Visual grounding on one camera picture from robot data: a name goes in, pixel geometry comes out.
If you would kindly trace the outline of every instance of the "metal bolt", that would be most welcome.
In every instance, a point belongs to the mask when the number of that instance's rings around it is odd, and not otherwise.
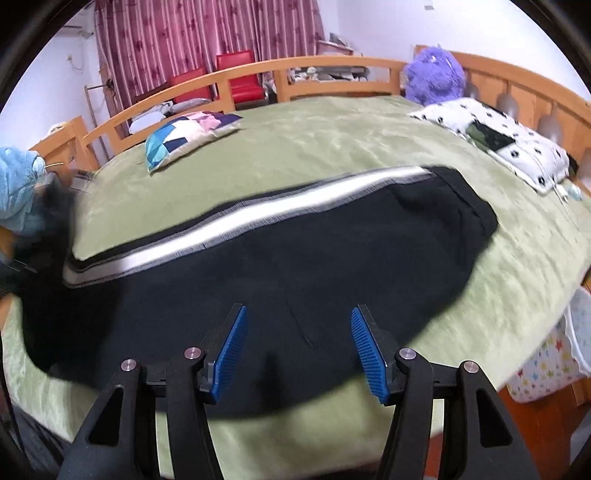
[[[402,348],[399,353],[405,360],[413,360],[417,357],[417,353],[412,348]]]
[[[133,358],[130,358],[121,364],[121,370],[124,372],[131,372],[137,366],[138,363]]]
[[[468,360],[467,362],[464,363],[464,370],[466,372],[468,372],[469,374],[475,374],[476,372],[478,372],[480,370],[480,367],[478,367],[478,364],[476,362],[473,362],[472,360]]]
[[[185,358],[189,360],[193,360],[198,358],[201,355],[201,349],[197,348],[196,346],[192,346],[191,348],[187,348],[185,350]]]

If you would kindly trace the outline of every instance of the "floral curtain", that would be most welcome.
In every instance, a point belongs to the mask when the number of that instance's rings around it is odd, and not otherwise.
[[[95,23],[123,108],[173,76],[213,72],[220,53],[312,55],[323,38],[316,0],[98,0]]]

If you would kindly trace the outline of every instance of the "green bedsheet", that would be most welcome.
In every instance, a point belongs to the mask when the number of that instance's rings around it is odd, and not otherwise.
[[[266,190],[371,168],[451,166],[491,203],[499,228],[461,298],[410,346],[442,364],[475,360],[500,387],[544,339],[589,266],[590,235],[581,231],[590,232],[591,202],[570,202],[569,220],[555,195],[540,197],[474,146],[406,117],[415,109],[401,98],[325,97],[245,111],[241,131],[153,176],[139,145],[99,172],[80,206],[74,252],[87,258]],[[20,327],[15,302],[2,332],[12,398],[72,440],[96,394],[39,371]],[[442,413],[438,402],[434,432]],[[301,478],[379,459],[391,416],[360,377],[282,413],[210,428],[225,478]],[[157,430],[161,469],[170,476],[162,415]]]

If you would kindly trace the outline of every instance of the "purple plush toy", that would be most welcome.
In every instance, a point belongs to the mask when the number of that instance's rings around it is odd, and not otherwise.
[[[423,106],[455,100],[464,95],[466,76],[451,53],[428,47],[404,67],[406,98]]]

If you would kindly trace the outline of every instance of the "pink curtain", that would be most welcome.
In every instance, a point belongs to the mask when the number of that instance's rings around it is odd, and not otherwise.
[[[316,0],[98,0],[95,23],[122,108],[220,53],[313,55],[323,38]]]

